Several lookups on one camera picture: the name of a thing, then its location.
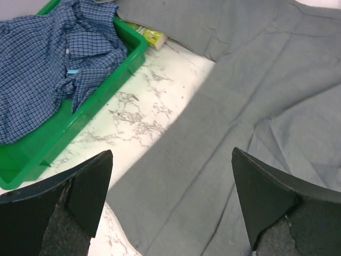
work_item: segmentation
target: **marble surface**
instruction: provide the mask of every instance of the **marble surface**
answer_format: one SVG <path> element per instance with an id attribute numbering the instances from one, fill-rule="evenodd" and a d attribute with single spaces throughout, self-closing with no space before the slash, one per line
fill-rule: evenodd
<path id="1" fill-rule="evenodd" d="M 160 138 L 175 121 L 214 63 L 168 40 L 159 51 L 149 48 L 146 62 L 107 102 L 38 180 L 67 170 L 111 149 L 110 186 Z M 21 187 L 33 182 L 25 182 Z M 135 256 L 106 204 L 89 256 Z"/>

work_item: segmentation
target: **garment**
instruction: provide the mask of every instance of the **garment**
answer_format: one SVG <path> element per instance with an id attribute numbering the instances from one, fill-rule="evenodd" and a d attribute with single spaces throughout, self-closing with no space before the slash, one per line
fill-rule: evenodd
<path id="1" fill-rule="evenodd" d="M 122 63 L 116 10 L 115 3 L 62 0 L 48 15 L 0 22 L 0 145 L 39 127 L 62 100 L 75 112 Z"/>
<path id="2" fill-rule="evenodd" d="M 341 10 L 285 0 L 119 4 L 123 19 L 157 24 L 217 60 L 179 118 L 108 192 L 143 256 L 250 255 L 234 147 L 341 191 Z"/>

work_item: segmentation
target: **green bin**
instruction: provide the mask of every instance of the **green bin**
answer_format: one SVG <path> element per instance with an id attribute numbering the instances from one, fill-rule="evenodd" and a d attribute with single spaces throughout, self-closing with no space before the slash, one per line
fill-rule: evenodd
<path id="1" fill-rule="evenodd" d="M 38 15 L 47 14 L 59 3 L 51 0 Z M 16 143 L 0 146 L 0 187 L 15 189 L 24 181 L 36 180 L 105 103 L 144 63 L 145 38 L 123 21 L 114 18 L 117 35 L 128 48 L 128 57 L 72 115 L 71 101 L 35 131 Z"/>

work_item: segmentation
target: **blue checkered shirt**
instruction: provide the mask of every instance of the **blue checkered shirt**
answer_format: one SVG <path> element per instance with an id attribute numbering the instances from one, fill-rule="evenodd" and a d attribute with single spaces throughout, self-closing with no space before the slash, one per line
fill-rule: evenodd
<path id="1" fill-rule="evenodd" d="M 115 3 L 62 0 L 48 15 L 0 21 L 0 145 L 38 128 L 62 100 L 75 112 L 122 63 L 116 10 Z"/>

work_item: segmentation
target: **light blue tag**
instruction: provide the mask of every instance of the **light blue tag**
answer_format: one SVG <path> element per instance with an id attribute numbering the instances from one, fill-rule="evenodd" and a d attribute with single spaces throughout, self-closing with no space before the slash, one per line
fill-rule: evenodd
<path id="1" fill-rule="evenodd" d="M 79 69 L 72 69 L 72 70 L 68 70 L 68 74 L 75 74 L 78 73 Z"/>

